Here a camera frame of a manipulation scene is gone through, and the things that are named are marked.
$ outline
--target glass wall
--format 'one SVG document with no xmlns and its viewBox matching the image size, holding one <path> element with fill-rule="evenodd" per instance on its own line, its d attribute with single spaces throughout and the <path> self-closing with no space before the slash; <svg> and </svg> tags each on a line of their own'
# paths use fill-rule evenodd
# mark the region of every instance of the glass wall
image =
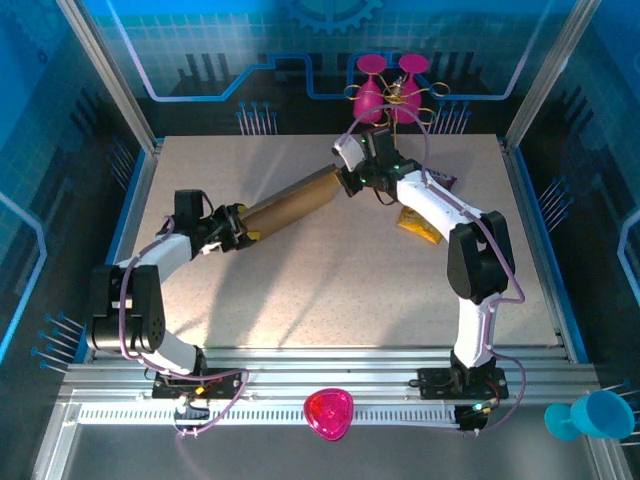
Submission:
<svg viewBox="0 0 640 480">
<path fill-rule="evenodd" d="M 0 3 L 0 64 L 0 478 L 17 479 L 78 351 L 45 316 L 80 320 L 139 147 L 55 2 Z"/>
<path fill-rule="evenodd" d="M 604 0 L 521 145 L 604 385 L 640 385 L 640 5 Z M 631 395 L 637 406 L 640 397 Z M 640 450 L 626 451 L 640 475 Z"/>
<path fill-rule="evenodd" d="M 247 115 L 267 120 L 249 134 L 339 133 L 370 52 L 387 58 L 389 82 L 403 54 L 430 60 L 418 83 L 451 93 L 434 87 L 423 105 L 457 120 L 433 133 L 504 134 L 573 3 L 84 1 L 158 136 L 241 134 Z"/>
</svg>

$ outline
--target blue cup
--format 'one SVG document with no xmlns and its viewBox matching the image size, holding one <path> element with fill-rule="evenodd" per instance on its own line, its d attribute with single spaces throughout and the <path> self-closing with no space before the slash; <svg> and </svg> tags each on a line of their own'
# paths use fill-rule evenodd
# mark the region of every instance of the blue cup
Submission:
<svg viewBox="0 0 640 480">
<path fill-rule="evenodd" d="M 596 438 L 626 438 L 635 428 L 635 418 L 627 402 L 609 390 L 580 397 L 571 408 L 550 405 L 544 421 L 551 434 L 560 440 L 575 440 L 580 433 Z"/>
</svg>

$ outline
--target white table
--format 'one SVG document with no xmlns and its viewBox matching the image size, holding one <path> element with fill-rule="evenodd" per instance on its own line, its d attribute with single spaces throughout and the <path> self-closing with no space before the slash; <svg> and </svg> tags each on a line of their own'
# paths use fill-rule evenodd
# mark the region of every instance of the white table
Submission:
<svg viewBox="0 0 640 480">
<path fill-rule="evenodd" d="M 168 137 L 136 242 L 153 239 L 177 189 L 214 206 L 248 206 L 336 160 L 334 136 Z M 500 307 L 495 340 L 555 345 L 522 220 L 493 135 L 436 135 L 428 165 L 456 175 L 453 192 L 507 219 L 527 301 Z M 419 135 L 399 149 L 422 160 Z M 446 278 L 447 244 L 396 226 L 400 205 L 340 192 L 322 209 L 240 252 L 197 258 L 162 285 L 167 327 L 203 345 L 251 347 L 446 346 L 458 302 Z M 507 295 L 514 295 L 512 288 Z"/>
</svg>

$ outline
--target cardboard tube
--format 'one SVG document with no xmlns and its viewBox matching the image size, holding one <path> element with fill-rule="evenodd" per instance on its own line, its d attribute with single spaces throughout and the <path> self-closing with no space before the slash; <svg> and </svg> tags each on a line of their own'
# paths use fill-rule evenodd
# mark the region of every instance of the cardboard tube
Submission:
<svg viewBox="0 0 640 480">
<path fill-rule="evenodd" d="M 329 203 L 341 188 L 335 165 L 328 165 L 239 215 L 248 232 L 264 240 Z"/>
</svg>

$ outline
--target yellow packet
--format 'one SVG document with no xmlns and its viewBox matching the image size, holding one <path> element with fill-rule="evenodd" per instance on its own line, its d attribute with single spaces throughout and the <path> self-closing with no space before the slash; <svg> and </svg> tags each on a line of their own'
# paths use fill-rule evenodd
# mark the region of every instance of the yellow packet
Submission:
<svg viewBox="0 0 640 480">
<path fill-rule="evenodd" d="M 442 241 L 442 234 L 412 208 L 404 207 L 402 209 L 397 224 L 399 227 L 417 233 L 436 245 Z"/>
</svg>

